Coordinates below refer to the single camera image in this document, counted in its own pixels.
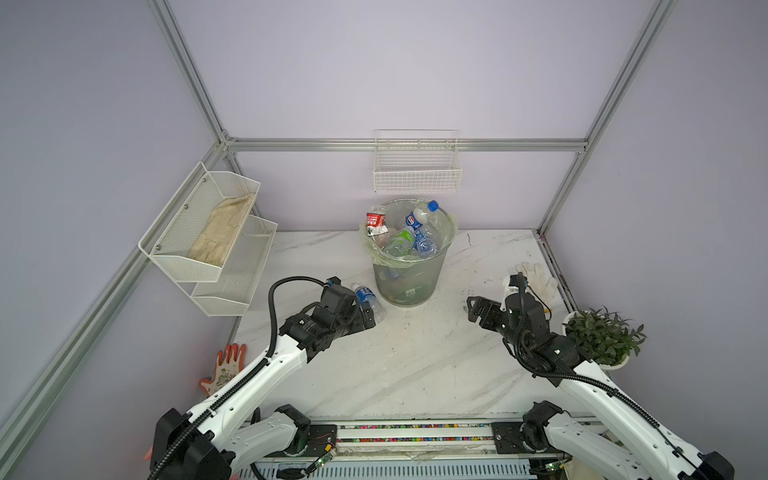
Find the clear bottle blue label white cap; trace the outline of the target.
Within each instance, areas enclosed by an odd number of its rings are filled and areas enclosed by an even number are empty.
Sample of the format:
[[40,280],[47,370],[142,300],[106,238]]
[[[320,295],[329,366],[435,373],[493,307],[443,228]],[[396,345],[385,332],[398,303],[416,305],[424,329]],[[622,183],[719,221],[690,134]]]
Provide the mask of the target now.
[[377,325],[386,319],[387,311],[384,305],[369,287],[354,283],[352,289],[356,293],[361,305],[368,304]]

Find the clear bottle green label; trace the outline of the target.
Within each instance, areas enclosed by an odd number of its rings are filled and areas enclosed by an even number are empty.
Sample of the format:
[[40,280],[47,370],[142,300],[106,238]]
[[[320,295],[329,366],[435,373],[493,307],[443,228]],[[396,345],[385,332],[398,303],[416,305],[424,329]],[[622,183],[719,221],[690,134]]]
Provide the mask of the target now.
[[414,242],[415,231],[412,227],[406,226],[388,241],[383,251],[392,257],[406,257],[412,254]]

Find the clear bottle red white label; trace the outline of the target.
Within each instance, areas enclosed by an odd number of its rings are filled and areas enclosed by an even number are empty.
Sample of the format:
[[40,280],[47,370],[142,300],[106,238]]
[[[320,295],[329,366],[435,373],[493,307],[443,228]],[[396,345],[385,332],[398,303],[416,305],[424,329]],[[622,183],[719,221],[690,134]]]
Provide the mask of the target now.
[[376,205],[367,209],[366,235],[379,247],[383,247],[387,243],[390,229],[387,226],[386,209],[383,205]]

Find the small bottle blue Pepsi label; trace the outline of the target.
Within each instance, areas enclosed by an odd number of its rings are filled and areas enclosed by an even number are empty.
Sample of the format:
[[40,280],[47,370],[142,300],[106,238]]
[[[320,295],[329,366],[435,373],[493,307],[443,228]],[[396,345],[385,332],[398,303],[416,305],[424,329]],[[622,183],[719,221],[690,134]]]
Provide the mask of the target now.
[[438,210],[439,204],[435,200],[418,203],[405,217],[405,224],[415,230],[421,229],[435,218]]

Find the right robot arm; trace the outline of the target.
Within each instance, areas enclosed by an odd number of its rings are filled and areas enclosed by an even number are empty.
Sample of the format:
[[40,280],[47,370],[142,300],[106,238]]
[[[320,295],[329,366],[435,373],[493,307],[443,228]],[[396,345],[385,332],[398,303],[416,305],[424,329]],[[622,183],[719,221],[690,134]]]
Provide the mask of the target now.
[[577,400],[613,435],[596,434],[564,408],[540,401],[524,415],[520,435],[532,451],[553,448],[606,479],[732,479],[734,466],[719,452],[704,453],[664,427],[582,354],[573,340],[551,331],[545,308],[519,292],[503,302],[467,299],[468,319],[501,335],[533,377]]

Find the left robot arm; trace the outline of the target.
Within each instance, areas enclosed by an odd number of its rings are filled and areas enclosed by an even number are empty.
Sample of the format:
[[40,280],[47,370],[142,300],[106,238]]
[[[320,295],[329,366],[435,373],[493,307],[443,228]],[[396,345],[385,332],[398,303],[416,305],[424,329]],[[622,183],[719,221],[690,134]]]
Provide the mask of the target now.
[[280,322],[276,281],[267,294],[267,349],[206,400],[181,413],[170,409],[156,424],[149,476],[152,479],[230,479],[275,452],[305,444],[310,420],[284,405],[251,425],[245,422],[283,381],[342,337],[376,325],[373,309],[337,277],[320,281],[318,301]]

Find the grey mesh waste bin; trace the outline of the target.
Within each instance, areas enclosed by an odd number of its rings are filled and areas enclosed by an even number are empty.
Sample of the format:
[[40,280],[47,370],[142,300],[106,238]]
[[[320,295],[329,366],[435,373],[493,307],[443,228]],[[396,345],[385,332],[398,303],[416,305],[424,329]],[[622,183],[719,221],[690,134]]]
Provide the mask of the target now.
[[367,253],[371,258],[374,279],[382,297],[394,305],[410,307],[420,305],[432,296],[447,252],[439,255],[437,259],[403,269],[375,265],[371,255]]

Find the green bin liner bag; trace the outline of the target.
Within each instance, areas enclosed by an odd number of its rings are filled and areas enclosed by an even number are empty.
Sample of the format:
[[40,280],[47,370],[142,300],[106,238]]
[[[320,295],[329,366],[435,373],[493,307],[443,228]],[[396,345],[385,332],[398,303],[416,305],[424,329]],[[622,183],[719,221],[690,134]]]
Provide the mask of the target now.
[[[402,230],[407,225],[405,224],[405,217],[412,211],[413,207],[421,202],[428,202],[424,199],[396,199],[385,202],[383,205],[386,209],[386,221],[387,226],[390,229],[390,237],[388,241]],[[421,258],[413,250],[411,255],[406,257],[396,258],[387,255],[383,247],[379,247],[373,240],[366,235],[366,221],[360,227],[360,235],[363,242],[363,247],[371,255],[373,263],[387,268],[403,269],[421,264],[424,261],[437,259],[439,255],[443,255],[449,249],[452,241],[458,233],[457,219],[447,213],[439,205],[439,210],[436,213],[435,218],[425,226],[433,235],[439,250],[436,255],[430,258]]]

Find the white cotton work glove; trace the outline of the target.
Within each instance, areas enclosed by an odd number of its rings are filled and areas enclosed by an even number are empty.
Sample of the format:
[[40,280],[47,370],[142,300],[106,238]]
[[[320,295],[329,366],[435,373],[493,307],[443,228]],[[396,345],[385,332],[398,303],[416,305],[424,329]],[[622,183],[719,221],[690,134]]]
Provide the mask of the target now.
[[551,311],[551,308],[559,298],[559,284],[551,276],[545,265],[523,262],[516,264],[509,270],[509,273],[511,275],[522,273],[528,281],[528,290],[538,296],[548,312]]

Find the potted green plant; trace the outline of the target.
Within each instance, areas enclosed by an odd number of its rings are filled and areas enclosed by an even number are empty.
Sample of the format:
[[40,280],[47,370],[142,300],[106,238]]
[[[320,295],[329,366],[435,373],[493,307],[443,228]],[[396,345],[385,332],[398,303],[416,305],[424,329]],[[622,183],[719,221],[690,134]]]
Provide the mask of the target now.
[[633,327],[629,319],[605,306],[574,310],[565,317],[561,329],[604,371],[623,368],[632,356],[640,354],[647,339],[643,324]]

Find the red coated glove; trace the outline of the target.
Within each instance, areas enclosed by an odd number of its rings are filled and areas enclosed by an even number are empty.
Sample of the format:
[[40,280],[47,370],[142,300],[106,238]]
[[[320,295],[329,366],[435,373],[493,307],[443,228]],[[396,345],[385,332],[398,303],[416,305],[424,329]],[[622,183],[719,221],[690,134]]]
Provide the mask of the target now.
[[247,346],[237,343],[228,344],[218,352],[212,377],[199,382],[207,397],[213,396],[243,370],[246,353]]

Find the beige glove in shelf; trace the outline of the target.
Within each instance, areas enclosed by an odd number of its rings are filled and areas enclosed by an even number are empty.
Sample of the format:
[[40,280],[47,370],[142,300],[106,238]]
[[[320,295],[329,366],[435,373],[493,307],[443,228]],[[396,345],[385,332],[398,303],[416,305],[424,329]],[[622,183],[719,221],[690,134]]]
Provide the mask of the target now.
[[203,231],[193,242],[188,257],[222,267],[255,197],[255,194],[249,194],[226,198],[219,203],[212,210]]

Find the white mesh wall shelf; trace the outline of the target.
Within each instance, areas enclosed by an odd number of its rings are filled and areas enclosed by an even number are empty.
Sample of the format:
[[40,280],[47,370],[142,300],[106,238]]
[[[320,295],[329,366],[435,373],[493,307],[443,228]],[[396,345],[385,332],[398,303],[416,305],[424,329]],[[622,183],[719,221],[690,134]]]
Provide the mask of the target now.
[[277,231],[254,214],[260,183],[198,164],[138,242],[209,317],[244,315]]

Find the aluminium frame post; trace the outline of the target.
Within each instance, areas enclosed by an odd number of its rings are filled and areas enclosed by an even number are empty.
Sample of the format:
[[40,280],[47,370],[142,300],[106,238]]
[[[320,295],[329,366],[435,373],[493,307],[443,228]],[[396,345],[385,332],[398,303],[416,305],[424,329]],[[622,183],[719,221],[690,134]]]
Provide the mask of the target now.
[[234,141],[234,138],[228,134],[220,120],[173,11],[171,2],[167,0],[149,0],[148,6],[202,115],[204,124],[213,138],[214,147],[223,151],[222,159],[229,170],[238,175],[244,175],[236,153],[229,146]]

